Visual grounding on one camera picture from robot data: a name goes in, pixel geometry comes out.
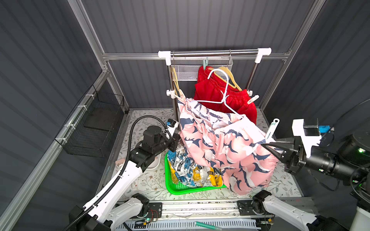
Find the pink navy patterned shorts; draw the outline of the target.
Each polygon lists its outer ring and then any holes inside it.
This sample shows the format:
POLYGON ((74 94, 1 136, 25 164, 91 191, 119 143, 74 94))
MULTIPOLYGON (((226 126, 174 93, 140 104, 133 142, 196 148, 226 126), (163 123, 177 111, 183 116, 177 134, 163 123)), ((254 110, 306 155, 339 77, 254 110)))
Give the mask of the pink navy patterned shorts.
POLYGON ((270 184, 278 159, 262 145, 273 142, 246 116, 211 110, 185 97, 177 99, 180 137, 196 164, 220 170, 223 184, 245 195, 270 184))

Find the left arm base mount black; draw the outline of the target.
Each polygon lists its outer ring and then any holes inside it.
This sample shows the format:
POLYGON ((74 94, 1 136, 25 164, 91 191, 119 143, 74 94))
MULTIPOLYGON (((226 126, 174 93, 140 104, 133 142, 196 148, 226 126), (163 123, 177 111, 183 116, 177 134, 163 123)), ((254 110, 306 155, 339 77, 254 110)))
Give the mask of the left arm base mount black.
POLYGON ((144 209, 143 214, 139 214, 138 216, 135 216, 134 218, 138 219, 158 219, 162 217, 162 211, 163 211, 163 203, 157 202, 150 202, 147 207, 144 209))

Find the yellow hanger of printed shorts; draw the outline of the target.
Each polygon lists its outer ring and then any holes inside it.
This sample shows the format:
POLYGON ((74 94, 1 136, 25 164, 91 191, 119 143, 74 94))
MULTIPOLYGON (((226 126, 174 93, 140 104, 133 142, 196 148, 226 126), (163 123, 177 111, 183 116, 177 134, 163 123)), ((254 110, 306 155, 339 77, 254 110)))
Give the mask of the yellow hanger of printed shorts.
POLYGON ((176 73, 175 68, 173 66, 171 66, 171 72, 172 72, 173 84, 174 84, 174 87, 175 87, 175 90, 174 90, 175 95, 179 98, 185 98, 185 95, 184 95, 183 91, 179 87, 177 73, 176 73))

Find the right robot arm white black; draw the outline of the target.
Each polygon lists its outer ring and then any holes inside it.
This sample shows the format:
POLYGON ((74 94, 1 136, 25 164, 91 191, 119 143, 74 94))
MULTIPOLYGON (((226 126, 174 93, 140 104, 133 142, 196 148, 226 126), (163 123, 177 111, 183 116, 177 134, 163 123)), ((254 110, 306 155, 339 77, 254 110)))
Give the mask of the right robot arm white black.
MULTIPOLYGON (((302 168, 335 178, 351 187, 357 201, 357 211, 350 227, 352 231, 370 229, 370 134, 356 132, 343 139, 338 153, 330 153, 319 146, 306 151, 302 138, 280 139, 262 146, 285 165, 286 172, 298 173, 302 168)), ((252 210, 257 215, 276 215, 301 231, 345 231, 332 217, 306 213, 285 203, 266 190, 252 198, 252 210)))

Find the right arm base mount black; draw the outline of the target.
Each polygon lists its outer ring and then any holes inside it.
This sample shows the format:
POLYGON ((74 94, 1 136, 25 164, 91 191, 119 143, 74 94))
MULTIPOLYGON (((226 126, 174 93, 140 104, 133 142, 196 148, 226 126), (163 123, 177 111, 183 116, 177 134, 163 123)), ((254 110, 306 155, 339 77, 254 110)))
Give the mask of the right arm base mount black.
POLYGON ((241 216, 256 215, 253 209, 252 200, 238 200, 237 207, 241 216))

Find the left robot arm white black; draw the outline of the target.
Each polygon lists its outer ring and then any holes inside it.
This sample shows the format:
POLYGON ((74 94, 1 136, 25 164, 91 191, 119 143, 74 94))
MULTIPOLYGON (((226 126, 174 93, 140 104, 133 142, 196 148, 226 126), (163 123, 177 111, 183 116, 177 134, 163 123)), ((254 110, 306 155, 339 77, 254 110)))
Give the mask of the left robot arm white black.
POLYGON ((150 126, 134 149, 129 148, 123 166, 109 183, 83 207, 74 207, 69 213, 66 231, 113 231, 132 217, 148 213, 149 199, 136 193, 128 201, 117 205, 118 200, 148 167, 156 156, 165 150, 175 151, 179 135, 178 122, 169 120, 162 130, 150 126))

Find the blue yellow white printed shorts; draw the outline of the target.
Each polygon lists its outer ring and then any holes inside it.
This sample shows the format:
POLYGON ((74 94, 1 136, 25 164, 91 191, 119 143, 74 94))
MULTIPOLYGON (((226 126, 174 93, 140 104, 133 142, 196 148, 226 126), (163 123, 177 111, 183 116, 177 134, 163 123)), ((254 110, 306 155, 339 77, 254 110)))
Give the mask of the blue yellow white printed shorts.
POLYGON ((224 185, 218 169, 196 164, 188 156, 185 147, 182 145, 177 147, 176 152, 169 151, 167 157, 171 169, 172 181, 175 184, 181 182, 191 188, 221 187, 224 185))

